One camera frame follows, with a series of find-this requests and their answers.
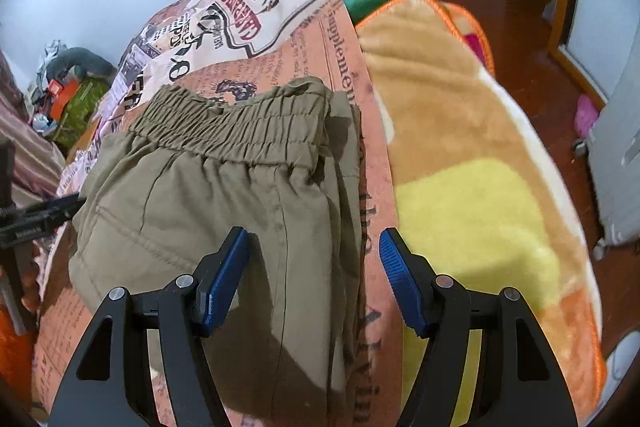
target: orange blanket trim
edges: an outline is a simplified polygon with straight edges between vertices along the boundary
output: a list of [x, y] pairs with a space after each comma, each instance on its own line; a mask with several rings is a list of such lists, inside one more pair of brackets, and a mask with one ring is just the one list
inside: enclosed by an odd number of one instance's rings
[[[587, 306], [580, 306], [579, 301], [585, 302]], [[591, 414], [600, 402], [600, 397], [602, 396], [602, 391], [604, 390], [604, 386], [607, 381], [607, 363], [604, 360], [600, 349], [600, 336], [598, 335], [598, 328], [595, 323], [591, 300], [587, 295], [586, 289], [580, 289], [562, 298], [560, 301], [560, 308], [566, 315], [581, 315], [580, 322], [587, 322], [586, 326], [590, 330], [591, 345], [595, 348], [593, 349], [594, 386], [592, 387], [592, 393], [590, 396], [585, 397], [587, 403], [583, 405], [588, 406], [588, 414]], [[578, 415], [578, 419], [583, 421], [586, 417], [580, 418]]]
[[[363, 20], [361, 20], [358, 24], [356, 24], [356, 31], [362, 28], [365, 24], [369, 23], [377, 15], [384, 13], [386, 10], [404, 1], [406, 0], [391, 0], [384, 3], [381, 7], [373, 10], [373, 12], [371, 12], [369, 15], [364, 17]], [[445, 9], [440, 5], [438, 1], [436, 0], [419, 0], [419, 1], [423, 1], [427, 3], [429, 6], [431, 6], [434, 12], [436, 12], [440, 16], [440, 18], [442, 19], [442, 22], [445, 23], [447, 29], [449, 29], [449, 31], [453, 34], [453, 36], [455, 36], [455, 38], [457, 38], [460, 42], [462, 42], [468, 48], [468, 44], [466, 44], [465, 36], [460, 32], [458, 27], [451, 20], [451, 17], [447, 14]]]
[[469, 12], [465, 7], [452, 2], [448, 2], [447, 6], [452, 7], [455, 11], [458, 12], [459, 15], [462, 15], [469, 22], [469, 24], [471, 24], [471, 27], [474, 29], [474, 33], [476, 34], [476, 36], [478, 36], [478, 40], [480, 41], [480, 45], [482, 46], [482, 52], [484, 53], [484, 66], [487, 71], [491, 73], [491, 76], [495, 78], [494, 54], [492, 54], [491, 52], [489, 39], [486, 38], [482, 26], [480, 25], [478, 20], [473, 15], [471, 15], [471, 12]]

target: khaki pants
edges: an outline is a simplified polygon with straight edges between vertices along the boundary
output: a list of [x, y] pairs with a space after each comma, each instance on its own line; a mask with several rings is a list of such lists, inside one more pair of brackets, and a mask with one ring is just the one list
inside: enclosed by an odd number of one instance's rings
[[316, 78], [233, 107], [163, 87], [84, 182], [76, 291], [95, 312], [113, 287], [162, 288], [245, 227], [250, 261], [204, 340], [223, 403], [274, 420], [340, 412], [360, 281], [358, 140], [357, 108]]

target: yellow blanket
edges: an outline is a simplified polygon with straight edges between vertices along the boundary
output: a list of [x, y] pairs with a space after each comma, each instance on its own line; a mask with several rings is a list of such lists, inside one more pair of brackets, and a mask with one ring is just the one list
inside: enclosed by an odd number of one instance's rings
[[[457, 7], [393, 0], [356, 27], [385, 125], [399, 232], [437, 273], [467, 288], [521, 290], [584, 419], [606, 371], [584, 234], [556, 166], [465, 44], [460, 17], [479, 28]], [[453, 425], [470, 410], [480, 341], [473, 333]], [[405, 330], [403, 399], [425, 345]]]

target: orange fabric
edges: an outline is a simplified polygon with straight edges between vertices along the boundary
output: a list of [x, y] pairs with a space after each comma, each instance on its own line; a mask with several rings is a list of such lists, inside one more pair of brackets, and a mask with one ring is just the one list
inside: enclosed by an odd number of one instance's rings
[[[580, 421], [584, 421], [598, 405], [607, 380], [607, 365], [600, 356], [598, 328], [594, 322], [590, 302], [588, 292], [584, 288], [560, 301], [560, 308], [567, 317], [567, 322], [585, 325], [591, 333], [588, 337], [580, 335], [572, 339], [572, 367], [577, 370], [564, 375], [570, 389], [574, 391], [572, 398]], [[588, 341], [594, 346], [593, 349], [584, 346]], [[581, 357], [589, 351], [593, 353], [593, 360], [591, 363], [585, 363]]]
[[77, 80], [73, 79], [66, 84], [62, 92], [56, 97], [53, 101], [53, 105], [51, 106], [51, 110], [49, 111], [49, 116], [53, 118], [53, 120], [60, 121], [66, 104], [74, 97], [78, 87], [80, 87], [80, 84], [78, 84]]
[[18, 337], [6, 307], [0, 306], [0, 375], [20, 402], [31, 407], [31, 360], [35, 333]]

